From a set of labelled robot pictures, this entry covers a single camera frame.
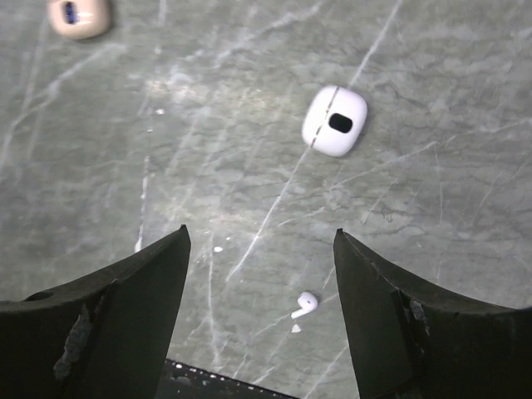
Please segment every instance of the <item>earbud stem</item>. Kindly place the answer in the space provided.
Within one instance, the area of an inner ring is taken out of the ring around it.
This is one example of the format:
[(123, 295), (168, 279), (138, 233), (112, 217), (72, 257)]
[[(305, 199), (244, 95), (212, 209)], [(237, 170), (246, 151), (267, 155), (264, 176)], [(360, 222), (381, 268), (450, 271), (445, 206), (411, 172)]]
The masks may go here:
[(299, 310), (296, 310), (295, 312), (292, 312), (292, 314), (290, 315), (292, 318), (300, 318), (301, 316), (307, 314), (307, 313), (311, 313), (312, 310), (309, 310), (309, 309), (299, 309)]

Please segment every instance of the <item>earbud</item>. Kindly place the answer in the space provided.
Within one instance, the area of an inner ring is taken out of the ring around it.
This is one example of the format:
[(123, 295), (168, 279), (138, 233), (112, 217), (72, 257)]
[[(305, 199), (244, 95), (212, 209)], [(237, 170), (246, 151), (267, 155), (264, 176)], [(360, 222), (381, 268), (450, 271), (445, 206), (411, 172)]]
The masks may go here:
[(292, 318), (300, 318), (301, 316), (316, 310), (318, 307), (318, 299), (310, 292), (305, 291), (299, 295), (298, 304), (301, 308), (292, 312)]

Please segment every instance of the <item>gray marble floor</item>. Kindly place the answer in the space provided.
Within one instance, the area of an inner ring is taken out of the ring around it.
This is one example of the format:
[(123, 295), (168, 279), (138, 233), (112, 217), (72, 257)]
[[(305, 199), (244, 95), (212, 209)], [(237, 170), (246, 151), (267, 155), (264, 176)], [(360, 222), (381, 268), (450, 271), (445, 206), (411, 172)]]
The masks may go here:
[[(339, 227), (443, 287), (532, 305), (532, 2), (114, 6), (112, 32), (76, 43), (44, 0), (0, 5), (3, 298), (187, 224), (169, 356), (301, 398), (356, 391)], [(342, 159), (300, 136), (327, 84), (370, 107)], [(291, 333), (304, 289), (323, 302)]]

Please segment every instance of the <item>white vein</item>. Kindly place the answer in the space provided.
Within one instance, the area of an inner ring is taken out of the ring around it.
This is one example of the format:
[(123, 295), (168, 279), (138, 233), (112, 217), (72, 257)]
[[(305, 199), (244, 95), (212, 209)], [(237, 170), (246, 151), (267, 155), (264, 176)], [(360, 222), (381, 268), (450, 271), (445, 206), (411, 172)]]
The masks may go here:
[(325, 299), (323, 300), (322, 304), (325, 304), (325, 303), (327, 303), (327, 302), (331, 302), (332, 300), (338, 298), (339, 296), (340, 296), (339, 293), (335, 293), (334, 295), (331, 295), (330, 297), (325, 298)]
[(303, 152), (303, 155), (301, 155), (301, 158), (299, 158), (298, 163), (293, 168), (293, 171), (290, 174), (290, 177), (288, 178), (288, 180), (287, 180), (286, 184), (284, 185), (283, 189), (281, 190), (281, 193), (279, 194), (277, 199), (273, 202), (273, 205), (271, 206), (271, 208), (269, 209), (268, 213), (266, 214), (266, 217), (264, 218), (263, 223), (259, 227), (259, 231), (257, 231), (255, 236), (251, 240), (251, 244), (249, 245), (248, 249), (246, 250), (244, 256), (229, 271), (229, 274), (225, 278), (226, 282), (228, 282), (231, 279), (231, 277), (233, 277), (233, 275), (242, 268), (242, 266), (244, 265), (244, 262), (246, 261), (248, 256), (253, 252), (253, 249), (254, 249), (257, 241), (259, 240), (261, 233), (263, 232), (264, 228), (267, 226), (267, 224), (269, 222), (269, 218), (272, 216), (272, 213), (277, 209), (279, 203), (281, 202), (281, 200), (283, 199), (285, 193), (287, 192), (288, 187), (292, 184), (292, 180), (295, 177), (296, 173), (298, 172), (299, 166), (303, 163), (303, 160), (305, 159), (305, 157), (307, 156), (309, 151), (310, 151), (310, 147), (308, 147), (305, 150), (305, 152)]
[(219, 353), (223, 352), (225, 347), (227, 347), (227, 344), (229, 343), (229, 340), (230, 340), (230, 337), (227, 337), (224, 341), (224, 345), (222, 345), (222, 347), (218, 350)]
[(364, 70), (364, 67), (366, 67), (366, 64), (369, 61), (370, 57), (378, 49), (378, 47), (381, 44), (382, 40), (384, 40), (384, 37), (386, 36), (386, 33), (388, 31), (388, 28), (390, 27), (390, 24), (395, 19), (397, 11), (399, 11), (399, 7), (401, 5), (402, 5), (402, 0), (397, 0), (395, 6), (392, 9), (392, 12), (390, 13), (390, 16), (386, 20), (386, 23), (384, 24), (384, 27), (382, 28), (381, 32), (379, 33), (379, 36), (377, 37), (377, 40), (372, 44), (372, 46), (370, 47), (369, 51), (366, 53), (366, 55), (362, 59), (362, 62), (360, 63), (360, 66), (358, 67), (357, 71), (353, 75), (351, 81), (349, 82), (349, 87), (353, 87), (354, 84), (357, 82), (358, 77), (360, 77), (360, 74)]
[(144, 158), (144, 168), (142, 177), (142, 193), (140, 194), (140, 226), (139, 235), (135, 243), (135, 252), (142, 249), (142, 240), (144, 238), (144, 222), (146, 214), (146, 193), (148, 191), (148, 180), (150, 171), (150, 156)]
[(29, 108), (27, 110), (22, 109), (18, 118), (15, 119), (7, 128), (7, 132), (4, 136), (4, 140), (2, 143), (2, 149), (0, 150), (0, 171), (2, 171), (3, 166), (5, 166), (6, 164), (7, 151), (9, 149), (9, 146), (11, 145), (14, 132), (17, 129), (18, 125), (22, 121), (24, 121), (24, 119), (26, 119), (29, 115), (31, 115), (35, 110), (40, 110), (48, 106), (50, 103), (52, 103), (57, 98), (57, 95), (59, 94), (59, 89), (61, 88), (61, 85), (63, 84), (63, 82), (73, 77), (77, 72), (79, 72), (87, 64), (100, 58), (103, 54), (105, 54), (111, 49), (118, 49), (118, 50), (124, 51), (126, 48), (127, 47), (125, 46), (116, 45), (116, 44), (107, 45), (101, 48), (100, 50), (98, 50), (97, 52), (93, 52), (87, 58), (84, 58), (83, 60), (77, 62), (76, 64), (74, 64), (73, 66), (65, 70), (56, 79), (54, 79), (44, 90), (40, 91), (35, 96), (32, 96), (32, 90), (27, 91), (27, 93), (29, 93), (28, 95), (29, 100), (25, 100), (24, 103), (27, 103), (28, 105), (31, 104), (32, 100), (36, 100), (43, 96), (45, 96), (46, 99), (42, 103), (32, 108)]
[(168, 12), (167, 0), (159, 0), (159, 26), (163, 27), (166, 22), (166, 13)]
[(324, 1), (317, 2), (309, 9), (303, 10), (300, 13), (284, 12), (279, 19), (273, 21), (268, 26), (238, 38), (236, 41), (234, 41), (231, 47), (224, 50), (216, 57), (215, 66), (221, 67), (223, 62), (228, 57), (232, 56), (235, 52), (239, 50), (244, 50), (252, 41), (257, 40), (259, 37), (263, 36), (268, 32), (271, 32), (275, 29), (287, 27), (295, 22), (307, 21), (309, 18), (317, 15), (324, 4)]
[(28, 115), (27, 108), (30, 106), (32, 100), (33, 100), (33, 92), (35, 90), (35, 82), (37, 80), (37, 75), (39, 73), (39, 70), (41, 69), (41, 63), (44, 56), (44, 49), (46, 47), (46, 41), (47, 41), (47, 34), (48, 34), (48, 20), (46, 17), (44, 17), (41, 21), (41, 26), (39, 29), (39, 35), (37, 38), (37, 45), (35, 47), (35, 50), (33, 51), (33, 61), (32, 66), (30, 67), (29, 76), (27, 78), (27, 84), (26, 84), (26, 90), (24, 91), (24, 97), (22, 100), (21, 110), (19, 113), (19, 116), (15, 121), (13, 121), (10, 126), (7, 128), (6, 135), (4, 136), (3, 144), (2, 144), (2, 150), (0, 152), (0, 171), (2, 171), (3, 166), (6, 163), (7, 160), (7, 150), (9, 149), (9, 146), (11, 145), (11, 141), (13, 139), (15, 129), (17, 128), (18, 124), (22, 122)]
[(26, 150), (26, 158), (28, 160), (32, 158), (33, 151), (35, 150), (35, 146), (37, 145), (37, 140), (39, 138), (39, 134), (41, 133), (42, 120), (44, 119), (45, 110), (46, 107), (43, 106), (37, 112), (37, 118), (35, 118), (35, 124), (33, 125), (32, 136), (30, 137), (30, 141), (27, 145)]
[(266, 361), (267, 363), (270, 362), (270, 360), (272, 360), (272, 358), (277, 354), (277, 352), (279, 352), (279, 349), (284, 345), (284, 343), (286, 342), (288, 336), (291, 334), (292, 332), (291, 331), (287, 331), (284, 335), (283, 335), (283, 338), (281, 338), (281, 341), (279, 341), (277, 347), (275, 347), (275, 349), (270, 353), (269, 357), (268, 357), (268, 360)]
[(39, 29), (39, 37), (37, 39), (37, 46), (35, 47), (35, 52), (33, 54), (33, 64), (30, 69), (30, 75), (27, 79), (26, 91), (24, 92), (24, 101), (22, 102), (22, 112), (24, 112), (30, 102), (32, 101), (33, 91), (35, 90), (35, 82), (37, 80), (37, 74), (41, 69), (41, 62), (44, 56), (44, 49), (46, 47), (47, 36), (48, 36), (48, 25), (49, 22), (46, 17), (41, 21), (41, 27)]
[(20, 66), (20, 79), (18, 82), (17, 87), (15, 87), (15, 91), (19, 91), (22, 86), (24, 86), (24, 82), (27, 81), (27, 77), (29, 76), (30, 68), (32, 67), (32, 53), (31, 52), (24, 52), (22, 54), (22, 61)]
[[(240, 114), (240, 112), (242, 112), (242, 110), (243, 110), (242, 105), (248, 99), (250, 92), (251, 92), (251, 86), (248, 87), (245, 90), (244, 94), (240, 97), (239, 102), (237, 103), (237, 105), (235, 107), (235, 109), (238, 110), (236, 116), (238, 116)], [(217, 154), (219, 152), (220, 147), (222, 146), (222, 143), (224, 143), (226, 141), (227, 134), (228, 134), (228, 129), (229, 129), (229, 124), (230, 124), (230, 118), (228, 118), (226, 120), (224, 128), (218, 134), (218, 140), (216, 141), (214, 149), (212, 151), (210, 151), (209, 154), (207, 154), (203, 164), (201, 164), (201, 166), (198, 168), (198, 176), (202, 175), (203, 171), (205, 170), (207, 165), (212, 160), (213, 155)], [(195, 179), (194, 182), (192, 183), (192, 185), (186, 190), (186, 193), (185, 193), (185, 195), (183, 197), (183, 200), (181, 201), (180, 209), (182, 209), (183, 206), (185, 206), (186, 201), (194, 193), (194, 189), (195, 189), (195, 186), (197, 185), (197, 183), (198, 183), (198, 179)]]
[(274, 328), (275, 326), (278, 326), (279, 323), (281, 323), (285, 318), (288, 318), (288, 317), (289, 317), (289, 315), (282, 316), (281, 318), (277, 318), (273, 323), (271, 323), (271, 324), (267, 325), (266, 327), (261, 328), (260, 330), (258, 330), (254, 334), (254, 337), (259, 336), (260, 334), (264, 333), (265, 331), (269, 330), (270, 328)]
[(325, 207), (322, 206), (320, 209), (316, 209), (316, 210), (314, 210), (313, 212), (310, 212), (309, 214), (304, 214), (303, 216), (300, 216), (300, 217), (298, 217), (298, 218), (291, 218), (291, 219), (284, 220), (283, 222), (279, 223), (279, 224), (277, 225), (277, 227), (284, 226), (285, 224), (290, 223), (290, 222), (293, 222), (294, 220), (300, 220), (300, 219), (310, 218), (310, 217), (315, 216), (315, 215), (317, 215), (317, 214), (321, 214), (324, 210), (325, 210)]
[(440, 285), (441, 262), (443, 262), (443, 261), (442, 261), (442, 260), (440, 261), (440, 263), (438, 264), (438, 270), (436, 271), (436, 283), (437, 283), (438, 285)]
[(240, 370), (242, 369), (242, 367), (244, 366), (244, 364), (246, 363), (246, 359), (248, 358), (248, 354), (246, 353), (244, 355), (244, 358), (242, 359), (242, 362), (239, 364), (239, 366), (237, 367), (236, 371), (233, 373), (233, 378), (236, 378), (236, 376), (238, 376)]
[(395, 26), (397, 31), (397, 39), (399, 40), (399, 42), (401, 42), (401, 44), (405, 44), (405, 39), (401, 35), (401, 31), (399, 30), (399, 24), (397, 23), (397, 21), (395, 21)]
[(336, 268), (335, 266), (331, 267), (331, 271), (329, 272), (329, 275), (327, 276), (327, 278), (325, 278), (325, 281), (323, 282), (322, 289), (325, 289), (325, 287), (327, 287), (327, 284), (329, 283), (329, 280), (331, 279), (335, 268)]
[[(292, 93), (294, 86), (295, 84), (293, 82), (290, 83), (290, 85), (288, 86), (288, 89), (286, 90), (285, 99), (290, 98), (290, 95)], [(257, 154), (259, 150), (261, 149), (264, 143), (264, 140), (266, 139), (266, 137), (268, 137), (269, 133), (273, 130), (273, 127), (275, 126), (275, 124), (279, 122), (281, 117), (283, 116), (283, 111), (285, 109), (285, 106), (286, 105), (284, 101), (282, 101), (279, 104), (279, 107), (275, 111), (275, 114), (273, 115), (269, 126), (265, 129), (264, 134), (260, 137), (260, 139), (257, 141), (257, 144), (253, 147), (253, 150), (249, 153), (249, 156), (246, 159), (244, 168), (242, 172), (240, 173), (239, 178), (230, 187), (228, 187), (227, 190), (224, 191), (224, 193), (221, 195), (220, 198), (224, 198), (227, 194), (232, 193), (234, 191), (234, 188), (237, 186), (237, 184), (244, 178), (247, 169), (251, 166), (254, 159), (257, 157)]]
[(494, 133), (499, 133), (500, 131), (506, 131), (508, 129), (511, 129), (512, 127), (516, 127), (523, 124), (530, 124), (531, 119), (529, 117), (520, 119), (519, 121), (509, 123), (508, 125), (504, 125), (501, 127), (494, 127), (494, 128), (475, 128), (472, 131), (467, 131), (466, 133), (461, 133), (459, 135), (452, 135), (445, 141), (445, 148), (456, 138), (461, 138), (466, 135), (478, 135), (478, 134), (487, 134), (487, 135), (493, 135)]
[(390, 191), (390, 188), (393, 187), (394, 185), (396, 184), (396, 182), (393, 182), (391, 183), (390, 185), (388, 185), (388, 188), (385, 189), (384, 191), (382, 191), (382, 194), (379, 195), (379, 198), (377, 198), (377, 201), (375, 201), (375, 203), (372, 205), (372, 207), (367, 211), (367, 214), (366, 214), (366, 218), (362, 221), (362, 224), (366, 224), (367, 221), (369, 220), (369, 216), (370, 214), (372, 214), (372, 212), (375, 210), (375, 208), (377, 207), (377, 205), (381, 202), (381, 200), (384, 198), (384, 195), (387, 194), (388, 191)]
[(264, 381), (264, 379), (269, 376), (269, 373), (272, 372), (274, 370), (274, 368), (275, 368), (275, 366), (270, 367), (268, 370), (266, 370), (266, 372), (262, 376), (260, 376), (259, 378), (257, 378), (253, 382), (251, 382), (251, 384), (252, 385), (257, 385), (260, 382)]
[(476, 220), (476, 216), (479, 214), (479, 211), (480, 209), (482, 208), (482, 205), (484, 204), (484, 201), (488, 198), (488, 196), (491, 194), (491, 191), (493, 191), (494, 189), (494, 186), (495, 186), (495, 182), (500, 178), (500, 176), (502, 175), (502, 171), (497, 175), (497, 177), (494, 178), (494, 180), (491, 182), (490, 184), (490, 188), (488, 189), (488, 192), (485, 193), (484, 195), (484, 198), (482, 199), (482, 201), (479, 203), (479, 206), (478, 208), (476, 209), (476, 212), (475, 212), (475, 216), (473, 216), (473, 220), (471, 221), (471, 225), (473, 225), (475, 223), (475, 220)]
[(402, 156), (399, 156), (397, 158), (394, 158), (393, 160), (387, 160), (386, 162), (380, 164), (380, 165), (377, 165), (377, 166), (373, 166), (370, 170), (366, 170), (362, 173), (359, 173), (358, 175), (355, 175), (355, 176), (352, 176), (352, 177), (349, 177), (347, 179), (344, 179), (338, 183), (336, 183), (335, 185), (332, 185), (331, 186), (331, 189), (336, 189), (337, 187), (341, 187), (342, 185), (345, 185), (347, 182), (349, 181), (352, 181), (352, 180), (355, 180), (355, 179), (358, 179), (359, 177), (363, 177), (365, 175), (370, 175), (371, 173), (374, 173), (374, 172), (378, 172), (380, 170), (384, 170), (386, 169), (389, 165), (392, 165), (392, 164), (395, 164), (397, 162), (400, 162), (402, 160), (406, 160), (407, 158), (410, 158), (411, 156), (413, 155), (417, 155), (423, 151), (426, 151), (428, 150), (429, 148), (433, 147), (434, 145), (437, 145), (438, 142), (437, 141), (432, 141), (430, 142), (429, 144), (425, 145), (424, 147), (420, 148), (419, 150), (415, 150), (413, 152), (410, 152), (408, 154), (405, 154), (405, 155), (402, 155)]
[(412, 196), (411, 200), (408, 202), (408, 205), (406, 206), (407, 208), (410, 208), (410, 205), (411, 203), (416, 199), (417, 195), (419, 194), (420, 190), (421, 190), (421, 187), (423, 186), (425, 182), (422, 181), (420, 184), (419, 184), (419, 187), (417, 187), (417, 190), (416, 190), (416, 193), (414, 193), (414, 195)]
[(301, 273), (293, 274), (293, 276), (290, 278), (290, 287), (294, 287), (297, 283), (299, 283), (301, 278), (305, 275), (305, 272), (307, 271), (309, 265), (310, 265), (310, 261), (305, 262), (305, 266), (303, 270), (301, 271)]
[(150, 102), (150, 93), (146, 90), (144, 94), (144, 98), (142, 99), (142, 102), (139, 106), (139, 110), (136, 112), (137, 116), (142, 116), (142, 114), (144, 114), (144, 111), (146, 111), (146, 107), (148, 106), (149, 102)]
[(206, 119), (210, 114), (210, 104), (214, 101), (214, 95), (211, 96), (209, 99), (209, 104), (201, 109), (199, 109), (196, 112), (196, 117), (192, 121), (192, 124), (190, 125), (189, 130), (187, 131), (185, 137), (183, 137), (183, 140), (181, 140), (180, 145), (177, 149), (177, 151), (172, 156), (172, 159), (170, 160), (168, 164), (168, 168), (166, 169), (166, 175), (169, 175), (171, 172), (177, 169), (177, 166), (179, 164), (179, 159), (181, 156), (181, 153), (183, 152), (186, 145), (189, 143), (189, 140), (193, 137), (194, 133), (197, 130), (198, 124)]
[(109, 187), (107, 187), (106, 200), (104, 201), (104, 207), (107, 209), (111, 207), (111, 197), (113, 194), (116, 194), (116, 183), (111, 183)]
[(207, 321), (207, 316), (205, 316), (204, 318), (201, 319), (201, 322), (199, 322), (198, 324), (198, 327), (196, 327), (194, 330), (192, 330), (189, 334), (189, 336), (185, 339), (185, 343), (187, 343), (189, 341), (189, 339), (194, 335), (196, 334), (196, 332), (198, 332), (200, 330), (200, 328), (203, 327), (204, 323)]
[(521, 172), (521, 170), (529, 163), (529, 160), (530, 160), (530, 153), (526, 156), (525, 161), (520, 165), (520, 167), (510, 177), (510, 180), (513, 180)]
[(316, 390), (318, 385), (323, 381), (323, 379), (328, 375), (328, 373), (331, 372), (331, 370), (333, 369), (334, 365), (337, 363), (338, 360), (340, 360), (340, 357), (342, 357), (342, 355), (345, 353), (345, 351), (348, 348), (349, 348), (349, 344), (347, 343), (346, 346), (343, 347), (343, 349), (338, 353), (338, 355), (336, 355), (336, 357), (332, 360), (332, 362), (330, 362), (327, 365), (327, 367), (325, 368), (325, 371), (323, 372), (323, 374), (320, 376), (319, 379), (316, 380), (316, 382), (312, 385), (310, 390), (307, 392), (307, 395), (305, 395), (303, 397), (303, 399), (308, 399), (310, 397), (310, 395)]
[(462, 203), (464, 204), (464, 208), (461, 211), (460, 218), (458, 219), (458, 222), (456, 222), (456, 225), (464, 222), (464, 216), (465, 216), (465, 213), (466, 213), (466, 210), (467, 210), (467, 201), (468, 201), (469, 197), (471, 196), (471, 192), (472, 191), (473, 191), (473, 186), (471, 186), (469, 188), (469, 191), (467, 192), (467, 195), (465, 196), (465, 199), (462, 201)]
[(438, 161), (438, 151), (434, 149), (434, 155), (436, 156), (436, 173), (438, 174), (438, 183), (440, 185), (440, 224), (443, 221), (443, 187), (441, 184), (441, 172), (440, 162)]
[(331, 184), (327, 189), (327, 194), (325, 195), (325, 201), (327, 202), (327, 205), (329, 205), (329, 207), (331, 207), (332, 209), (334, 208), (334, 205), (331, 203), (331, 197), (333, 196), (333, 185), (336, 183), (338, 176), (343, 172), (344, 167), (345, 164), (342, 164), (342, 166), (340, 166), (340, 169), (338, 169), (338, 172), (334, 176), (334, 179), (332, 179)]

